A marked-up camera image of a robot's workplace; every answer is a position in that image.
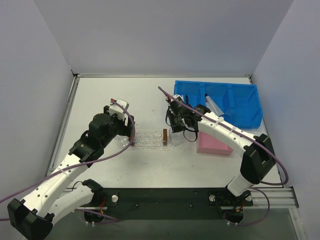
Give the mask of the clear plastic cup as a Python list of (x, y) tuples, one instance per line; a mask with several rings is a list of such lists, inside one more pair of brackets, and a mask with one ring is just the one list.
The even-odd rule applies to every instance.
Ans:
[(114, 140), (115, 140), (116, 144), (121, 148), (127, 146), (130, 143), (130, 140), (127, 136), (117, 135), (114, 138)]
[(183, 132), (173, 132), (173, 129), (169, 128), (169, 142), (172, 146), (177, 147), (186, 142)]

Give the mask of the white toothpaste tube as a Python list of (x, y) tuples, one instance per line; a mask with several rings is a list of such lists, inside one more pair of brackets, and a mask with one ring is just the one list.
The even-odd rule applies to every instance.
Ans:
[(224, 114), (224, 112), (207, 93), (205, 94), (205, 105), (208, 109), (210, 109), (211, 112), (215, 113), (217, 116), (222, 116)]

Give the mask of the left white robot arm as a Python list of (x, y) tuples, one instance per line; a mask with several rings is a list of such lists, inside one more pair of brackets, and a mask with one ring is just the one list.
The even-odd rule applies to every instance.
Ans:
[(76, 141), (61, 164), (21, 200), (7, 205), (10, 224), (28, 240), (45, 239), (54, 224), (82, 205), (101, 203), (103, 187), (92, 179), (70, 193), (64, 190), (104, 154), (106, 146), (119, 136), (132, 136), (134, 119), (129, 104), (118, 99), (93, 117), (88, 130)]

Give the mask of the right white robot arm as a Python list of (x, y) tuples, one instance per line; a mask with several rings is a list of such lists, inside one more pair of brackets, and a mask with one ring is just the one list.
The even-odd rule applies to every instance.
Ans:
[(240, 170), (226, 186), (236, 197), (242, 195), (248, 188), (260, 184), (274, 167), (275, 160), (270, 138), (261, 134), (256, 136), (243, 131), (226, 122), (222, 116), (217, 116), (209, 108), (198, 104), (195, 108), (184, 104), (180, 95), (166, 99), (169, 119), (174, 133), (192, 131), (208, 134), (226, 144), (242, 157)]

